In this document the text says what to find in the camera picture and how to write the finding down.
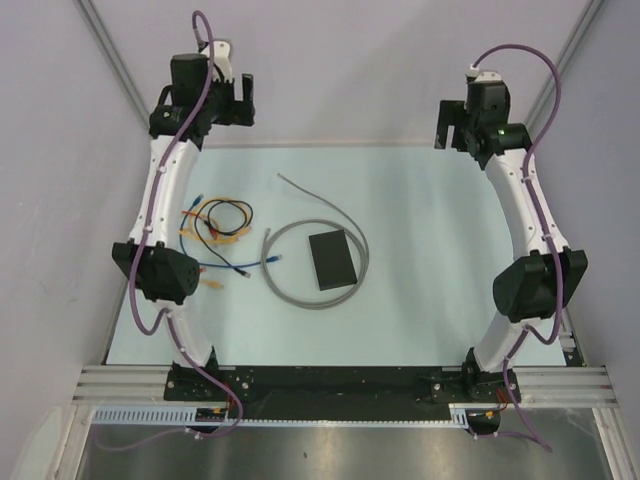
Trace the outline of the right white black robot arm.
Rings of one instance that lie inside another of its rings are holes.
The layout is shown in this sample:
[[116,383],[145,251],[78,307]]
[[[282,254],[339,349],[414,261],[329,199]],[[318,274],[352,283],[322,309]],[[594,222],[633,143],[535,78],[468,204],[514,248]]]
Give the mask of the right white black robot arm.
[[473,401],[514,391],[510,372],[528,337],[544,345],[559,336],[562,312],[588,266],[556,226],[537,178],[527,128],[509,120],[511,96],[494,72],[467,80],[463,100],[443,100],[438,149],[469,154],[496,192],[511,236],[513,262],[493,281],[497,312],[462,365],[461,388]]

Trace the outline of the black network switch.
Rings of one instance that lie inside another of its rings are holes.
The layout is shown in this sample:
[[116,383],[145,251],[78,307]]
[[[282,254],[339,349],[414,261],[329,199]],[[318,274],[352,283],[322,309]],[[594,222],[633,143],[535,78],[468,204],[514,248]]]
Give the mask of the black network switch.
[[320,291],[352,286],[357,283],[344,230],[310,235],[308,240]]

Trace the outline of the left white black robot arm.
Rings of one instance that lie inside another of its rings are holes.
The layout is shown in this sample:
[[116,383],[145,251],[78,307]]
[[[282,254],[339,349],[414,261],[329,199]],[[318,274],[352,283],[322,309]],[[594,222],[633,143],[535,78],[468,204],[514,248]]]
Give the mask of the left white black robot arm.
[[193,367],[186,387],[197,398],[214,397],[221,376],[206,366],[214,347],[190,313],[200,266],[179,249],[179,223],[191,171],[214,125],[254,123],[254,79],[235,81],[230,45],[215,41],[199,53],[177,54],[149,117],[150,161],[142,203],[129,237],[112,246],[128,282],[134,322],[145,336],[165,326],[175,363]]

